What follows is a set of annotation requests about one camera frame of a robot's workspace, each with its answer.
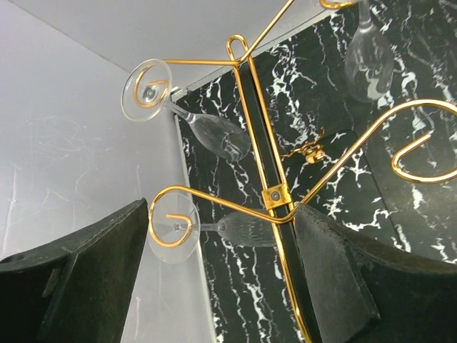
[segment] white wall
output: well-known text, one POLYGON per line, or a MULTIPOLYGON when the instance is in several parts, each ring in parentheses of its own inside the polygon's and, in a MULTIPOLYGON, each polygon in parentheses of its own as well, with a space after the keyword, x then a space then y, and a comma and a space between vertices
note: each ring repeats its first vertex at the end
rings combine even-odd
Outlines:
MULTIPOLYGON (((184 183, 172 116, 121 113, 127 76, 0 0, 0 259, 184 183)), ((169 266, 147 247, 124 341, 212 342, 204 286, 197 253, 169 266)))
MULTIPOLYGON (((225 42, 258 36, 286 0, 12 0, 126 71, 146 59, 227 59, 225 42)), ((322 12, 319 0, 296 0, 265 42, 322 12)), ((175 86, 217 67, 173 66, 175 86)))

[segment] black vertical post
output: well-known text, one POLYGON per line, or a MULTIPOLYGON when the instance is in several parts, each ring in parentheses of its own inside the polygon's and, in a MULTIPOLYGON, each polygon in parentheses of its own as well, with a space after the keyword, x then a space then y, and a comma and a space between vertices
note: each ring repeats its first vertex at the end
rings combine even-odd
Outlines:
MULTIPOLYGON (((273 156, 273 149, 266 129, 266 123, 258 100, 256 87, 248 64, 240 68, 241 82, 243 84, 246 105, 251 117, 252 127, 259 147, 261 161, 265 170, 267 187, 273 187, 281 183, 278 166, 273 156)), ((287 206, 274 209, 277 217, 284 217, 290 213, 287 206)), ((321 334, 314 315, 311 297, 309 295, 306 275, 301 263, 300 251, 296 243, 295 229, 292 222, 279 225, 284 253, 288 262, 291 275, 292 287, 295 290, 296 299, 300 308, 301 316, 311 335, 313 343, 322 343, 321 334)))

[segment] upside-down wine glass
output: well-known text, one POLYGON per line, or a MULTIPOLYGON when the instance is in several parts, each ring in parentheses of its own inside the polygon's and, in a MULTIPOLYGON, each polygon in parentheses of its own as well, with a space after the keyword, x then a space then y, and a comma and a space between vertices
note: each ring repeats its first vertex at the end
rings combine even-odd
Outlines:
POLYGON ((178 223, 166 213, 183 213, 191 219, 191 232, 183 244, 174 249, 158 244, 148 235, 149 245, 154 254, 164 262, 178 263, 187 259, 199 242, 200 231, 217 232, 218 235, 233 245, 243 247, 274 247, 273 228, 269 222, 250 216, 243 212, 232 212, 222 217, 215 224, 200 224, 200 219, 194 204, 183 194, 166 194, 154 207, 153 226, 157 237, 165 242, 175 242, 181 239, 188 229, 186 223, 178 223))
POLYGON ((352 97, 362 102, 381 98, 391 88, 393 52, 370 15, 370 1, 359 0, 359 23, 344 61, 352 97))
POLYGON ((251 149, 247 132, 228 119, 211 114, 195 114, 182 109, 170 99, 171 70, 160 59, 150 59, 130 74, 121 105, 124 115, 132 121, 148 121, 163 107, 185 120, 200 143, 214 154, 235 162, 251 149))
MULTIPOLYGON (((200 228, 201 231, 217 232, 220 237, 233 245, 274 247, 276 244, 273 228, 269 222, 243 212, 232 212, 215 224, 200 224, 200 228)), ((185 225, 175 224, 174 229, 182 231, 185 229, 185 225)))

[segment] black marble backdrop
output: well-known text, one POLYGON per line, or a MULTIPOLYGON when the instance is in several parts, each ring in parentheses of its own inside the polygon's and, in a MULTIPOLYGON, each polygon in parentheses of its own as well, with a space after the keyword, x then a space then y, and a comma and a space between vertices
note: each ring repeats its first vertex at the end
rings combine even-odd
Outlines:
MULTIPOLYGON (((331 153, 320 167, 295 156, 284 165, 298 201, 380 114, 411 99, 456 103, 456 0, 372 1, 371 13, 395 54, 393 85, 373 104, 348 95, 343 78, 346 49, 358 23, 357 8, 332 14, 255 58, 281 152, 326 130, 331 153)), ((219 114, 246 128, 233 73, 180 100, 196 113, 219 114)), ((193 188, 252 208, 261 206, 253 155, 230 164, 207 152, 186 123, 180 124, 193 188)), ((433 131, 425 148, 405 159, 423 175, 457 165, 457 120, 433 108, 417 108, 386 122, 331 180, 313 205, 342 224, 407 252, 457 263, 456 181, 420 185, 396 177, 393 154, 433 131)), ((201 222, 217 222, 231 210, 195 199, 201 222)), ((218 342, 299 342, 281 266, 274 248, 235 247, 217 233, 201 234, 218 342)))

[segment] wine glass stem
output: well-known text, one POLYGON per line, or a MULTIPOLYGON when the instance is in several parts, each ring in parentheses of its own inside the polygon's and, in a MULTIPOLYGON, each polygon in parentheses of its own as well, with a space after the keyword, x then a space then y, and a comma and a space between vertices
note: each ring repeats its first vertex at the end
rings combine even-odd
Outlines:
POLYGON ((370 0, 360 0, 358 2, 358 25, 367 26, 370 23, 370 0))
MULTIPOLYGON (((187 229, 187 225, 185 224, 177 224, 175 225, 175 228, 178 230, 185 230, 187 229)), ((201 231, 218 231, 219 229, 219 224, 200 224, 200 230, 201 231)))
POLYGON ((186 111, 185 109, 181 108, 180 106, 176 105, 174 102, 171 100, 168 100, 165 103, 165 107, 169 109, 170 111, 176 113, 178 116, 180 116, 182 119, 187 121, 189 124, 193 123, 195 121, 195 114, 186 111))

